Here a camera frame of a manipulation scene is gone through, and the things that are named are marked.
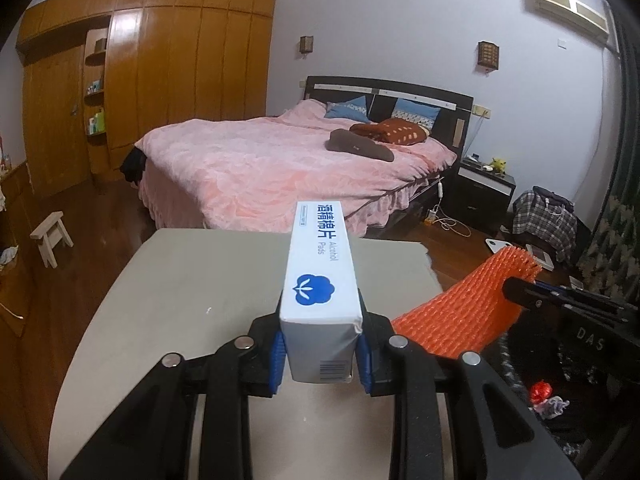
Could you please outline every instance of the wall sconce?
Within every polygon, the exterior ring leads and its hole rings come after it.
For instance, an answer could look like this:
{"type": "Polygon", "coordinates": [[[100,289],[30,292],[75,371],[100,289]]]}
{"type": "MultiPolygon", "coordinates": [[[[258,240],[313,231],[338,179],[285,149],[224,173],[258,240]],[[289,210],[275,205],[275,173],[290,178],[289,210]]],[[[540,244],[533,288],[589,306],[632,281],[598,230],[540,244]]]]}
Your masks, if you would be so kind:
{"type": "Polygon", "coordinates": [[[495,43],[480,41],[478,43],[478,65],[491,70],[498,70],[500,47],[495,43]]]}
{"type": "Polygon", "coordinates": [[[314,37],[300,36],[300,54],[309,54],[314,51],[314,37]]]}

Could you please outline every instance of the curtain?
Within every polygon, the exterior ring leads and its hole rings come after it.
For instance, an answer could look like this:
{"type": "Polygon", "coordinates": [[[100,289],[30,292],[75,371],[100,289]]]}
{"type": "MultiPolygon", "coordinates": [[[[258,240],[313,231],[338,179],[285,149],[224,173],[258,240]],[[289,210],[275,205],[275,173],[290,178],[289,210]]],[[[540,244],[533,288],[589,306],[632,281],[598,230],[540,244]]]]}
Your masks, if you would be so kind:
{"type": "Polygon", "coordinates": [[[593,240],[578,261],[588,290],[638,304],[640,299],[640,57],[617,19],[622,115],[616,161],[593,240]]]}

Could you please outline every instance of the stool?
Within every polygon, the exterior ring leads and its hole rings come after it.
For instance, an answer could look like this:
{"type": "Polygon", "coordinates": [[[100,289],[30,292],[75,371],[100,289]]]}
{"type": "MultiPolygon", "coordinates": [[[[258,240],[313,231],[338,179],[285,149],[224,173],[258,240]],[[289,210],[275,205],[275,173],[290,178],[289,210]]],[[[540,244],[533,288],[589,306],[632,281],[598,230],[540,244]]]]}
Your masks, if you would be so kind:
{"type": "Polygon", "coordinates": [[[66,232],[65,225],[62,223],[62,214],[62,211],[54,211],[31,233],[32,239],[40,241],[38,248],[45,267],[49,267],[50,264],[55,269],[58,266],[56,257],[53,255],[53,248],[60,240],[64,240],[69,247],[74,246],[69,233],[66,232]]]}

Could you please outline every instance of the orange foam net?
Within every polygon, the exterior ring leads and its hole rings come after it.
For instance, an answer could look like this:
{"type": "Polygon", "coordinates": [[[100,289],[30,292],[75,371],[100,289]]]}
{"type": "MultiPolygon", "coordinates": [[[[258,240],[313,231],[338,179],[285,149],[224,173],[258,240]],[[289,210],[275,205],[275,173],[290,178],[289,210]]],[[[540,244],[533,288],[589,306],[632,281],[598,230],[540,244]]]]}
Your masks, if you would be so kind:
{"type": "Polygon", "coordinates": [[[479,352],[520,315],[521,307],[502,294],[504,280],[533,282],[540,270],[527,251],[504,247],[446,292],[393,320],[393,327],[432,354],[479,352]]]}

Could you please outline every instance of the wooden wardrobe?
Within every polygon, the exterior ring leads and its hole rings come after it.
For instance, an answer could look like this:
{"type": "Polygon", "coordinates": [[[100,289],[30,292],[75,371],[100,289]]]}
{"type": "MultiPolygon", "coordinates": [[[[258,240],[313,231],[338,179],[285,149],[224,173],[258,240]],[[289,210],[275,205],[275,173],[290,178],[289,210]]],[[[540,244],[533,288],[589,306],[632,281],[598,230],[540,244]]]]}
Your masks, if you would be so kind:
{"type": "Polygon", "coordinates": [[[46,0],[22,20],[23,125],[36,194],[113,178],[140,137],[264,115],[275,0],[46,0]],[[87,136],[88,33],[108,32],[105,133],[87,136]]]}

